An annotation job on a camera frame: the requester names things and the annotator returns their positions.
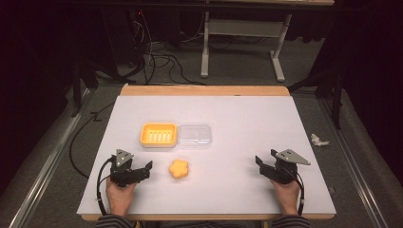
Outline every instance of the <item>metal bar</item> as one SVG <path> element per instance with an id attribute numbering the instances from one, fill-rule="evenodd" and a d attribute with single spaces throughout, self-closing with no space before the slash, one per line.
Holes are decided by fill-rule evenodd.
<path id="1" fill-rule="evenodd" d="M 86 97 L 84 100 L 83 107 L 87 104 L 90 96 L 89 89 L 86 89 L 83 97 Z M 26 198 L 24 199 L 20 209 L 15 214 L 14 219 L 10 224 L 10 228 L 21 228 L 28 227 L 29 220 L 32 217 L 36 206 L 38 205 L 41 197 L 44 195 L 50 180 L 56 171 L 57 165 L 59 164 L 60 159 L 63 157 L 63 149 L 66 145 L 67 139 L 70 134 L 73 132 L 75 126 L 79 122 L 81 118 L 81 112 L 79 112 L 76 117 L 71 118 L 70 123 L 65 131 L 65 134 L 59 140 L 59 143 L 55 146 L 53 151 L 50 153 L 47 161 L 39 172 L 38 177 L 36 178 L 34 184 L 29 190 Z"/>
<path id="2" fill-rule="evenodd" d="M 262 4 L 262 3 L 151 3 L 151 2 L 125 2 L 125 1 L 77 1 L 61 0 L 62 6 L 71 7 L 116 7 L 116 8 L 136 8 L 146 9 L 165 9 L 165 10 L 197 10 L 197 11 L 277 11 L 285 13 L 293 12 L 331 12 L 331 13 L 358 13 L 366 11 L 366 8 L 334 8 L 333 6 L 302 6 L 302 5 L 281 5 L 281 4 Z"/>
<path id="3" fill-rule="evenodd" d="M 362 203 L 367 210 L 368 215 L 370 216 L 371 222 L 375 228 L 387 228 L 389 227 L 386 223 L 386 220 L 383 218 L 382 213 L 377 206 L 376 200 L 374 198 L 373 192 L 370 186 L 365 181 L 364 177 L 359 170 L 358 165 L 355 162 L 353 153 L 350 151 L 342 133 L 340 130 L 336 128 L 334 122 L 331 118 L 332 111 L 330 110 L 329 105 L 326 103 L 326 100 L 319 99 L 319 106 L 325 112 L 325 117 L 329 122 L 329 125 L 332 127 L 335 132 L 337 142 L 341 147 L 341 155 L 343 160 L 345 161 L 347 170 L 350 173 L 350 176 L 355 184 L 355 188 L 361 197 Z"/>

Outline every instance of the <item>floor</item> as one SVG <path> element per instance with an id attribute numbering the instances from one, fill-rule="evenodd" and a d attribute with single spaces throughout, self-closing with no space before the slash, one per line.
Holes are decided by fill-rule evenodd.
<path id="1" fill-rule="evenodd" d="M 275 42 L 241 37 L 231 42 L 228 37 L 212 39 L 206 79 L 200 77 L 200 38 L 183 42 L 181 48 L 155 43 L 152 45 L 154 58 L 144 56 L 144 72 L 149 78 L 154 70 L 151 85 L 190 81 L 206 85 L 290 86 L 308 75 L 323 41 L 285 42 L 279 56 L 286 78 L 282 84 L 276 81 L 268 58 L 268 50 Z M 145 83 L 143 73 L 131 79 L 139 85 Z M 72 167 L 69 155 L 83 173 L 89 174 L 112 107 L 98 115 L 100 122 L 92 122 L 90 112 L 112 103 L 123 86 L 106 80 L 105 75 L 98 80 L 98 89 L 83 89 L 84 105 L 80 114 L 71 118 L 74 103 L 70 102 L 21 166 L 0 199 L 0 227 L 94 226 L 93 222 L 76 215 L 86 179 Z M 341 130 L 337 130 L 329 118 L 331 99 L 317 99 L 314 91 L 314 87 L 304 87 L 292 96 L 307 137 L 315 133 L 331 142 L 312 147 L 337 214 L 332 219 L 313 220 L 312 226 L 398 227 L 403 222 L 402 187 L 377 153 L 348 94 L 344 92 L 342 96 Z M 71 100 L 71 91 L 67 97 Z"/>

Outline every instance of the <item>yellow sponge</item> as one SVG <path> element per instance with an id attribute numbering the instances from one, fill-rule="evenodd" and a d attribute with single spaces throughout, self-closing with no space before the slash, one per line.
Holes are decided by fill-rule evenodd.
<path id="1" fill-rule="evenodd" d="M 169 172 L 175 179 L 186 177 L 188 172 L 187 161 L 174 160 L 169 166 Z"/>

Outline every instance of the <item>white tabletop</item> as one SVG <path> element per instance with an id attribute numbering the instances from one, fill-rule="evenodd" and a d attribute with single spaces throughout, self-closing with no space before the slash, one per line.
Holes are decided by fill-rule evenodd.
<path id="1" fill-rule="evenodd" d="M 146 123 L 208 124 L 212 143 L 191 150 L 143 148 Z M 280 213 L 273 186 L 259 173 L 255 156 L 274 165 L 270 149 L 293 149 L 311 165 L 299 165 L 305 184 L 307 218 L 331 218 L 335 207 L 290 96 L 120 96 L 113 108 L 78 214 L 101 215 L 96 179 L 101 165 L 123 149 L 134 154 L 132 168 L 153 161 L 150 178 L 136 186 L 131 219 L 269 219 Z M 189 162 L 189 174 L 175 180 L 175 159 Z M 103 176 L 109 174 L 109 165 Z M 105 183 L 104 203 L 108 211 Z"/>

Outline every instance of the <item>gray carpet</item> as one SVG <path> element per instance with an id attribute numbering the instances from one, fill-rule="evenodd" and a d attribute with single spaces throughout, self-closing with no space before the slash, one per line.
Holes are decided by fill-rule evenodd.
<path id="1" fill-rule="evenodd" d="M 274 70 L 267 54 L 268 46 L 272 46 L 274 41 L 269 39 L 253 44 L 255 41 L 256 38 L 240 39 L 226 49 L 222 49 L 222 47 L 227 46 L 225 42 L 213 41 L 212 46 L 214 48 L 210 50 L 210 71 L 207 79 L 200 78 L 202 47 L 199 42 L 183 44 L 181 49 L 155 44 L 153 45 L 153 52 L 155 54 L 158 52 L 175 54 L 182 65 L 183 75 L 190 81 L 198 81 L 207 85 L 289 86 L 306 77 L 321 46 L 321 42 L 309 44 L 304 44 L 300 40 L 286 42 L 279 57 L 286 82 L 279 84 L 275 79 Z M 173 62 L 167 61 L 166 58 L 159 58 L 156 65 L 158 67 L 151 83 L 185 82 L 180 76 L 181 69 L 178 63 L 175 63 L 171 71 L 169 69 L 173 66 Z M 146 67 L 146 75 L 148 77 L 151 75 L 151 66 Z M 132 77 L 132 79 L 138 80 L 139 84 L 144 82 L 142 73 Z M 114 102 L 121 87 L 121 84 L 100 80 L 100 86 L 91 93 L 92 96 L 84 108 L 83 116 L 73 134 L 92 117 L 90 112 L 99 111 Z M 328 121 L 328 114 L 323 110 L 323 101 L 317 100 L 312 89 L 309 88 L 292 95 L 307 137 L 315 133 L 322 140 L 331 142 L 322 147 L 313 145 L 313 149 L 326 184 L 330 188 L 337 215 L 332 219 L 312 220 L 313 227 L 375 227 L 347 168 L 348 165 L 336 133 Z M 341 133 L 351 151 L 354 151 L 354 158 L 359 169 L 372 189 L 389 227 L 399 227 L 403 222 L 401 217 L 403 215 L 402 187 L 377 153 L 346 94 L 343 94 L 342 102 Z M 0 227 L 10 225 L 50 151 L 66 129 L 66 120 L 69 119 L 68 113 L 71 113 L 71 108 L 72 104 L 37 144 L 1 197 Z M 72 155 L 77 167 L 88 175 L 111 110 L 110 107 L 98 116 L 98 119 L 101 119 L 100 122 L 90 122 L 83 128 L 72 147 Z M 27 227 L 94 226 L 93 222 L 84 221 L 76 215 L 86 187 L 86 179 L 71 166 L 68 157 L 70 141 L 71 137 L 63 149 L 63 157 L 29 219 Z"/>

